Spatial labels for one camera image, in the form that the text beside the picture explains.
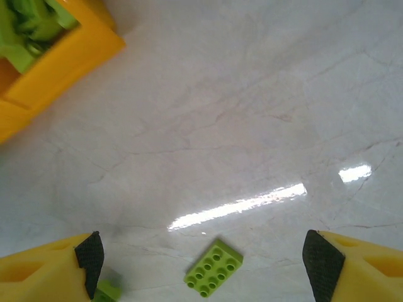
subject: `white marble tile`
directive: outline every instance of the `white marble tile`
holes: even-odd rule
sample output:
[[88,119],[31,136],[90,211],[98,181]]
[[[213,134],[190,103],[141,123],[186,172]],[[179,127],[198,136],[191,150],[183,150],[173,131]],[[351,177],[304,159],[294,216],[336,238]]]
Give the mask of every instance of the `white marble tile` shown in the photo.
[[307,230],[403,249],[400,0],[108,1],[128,47],[0,147],[0,256],[99,230],[122,301],[313,301]]

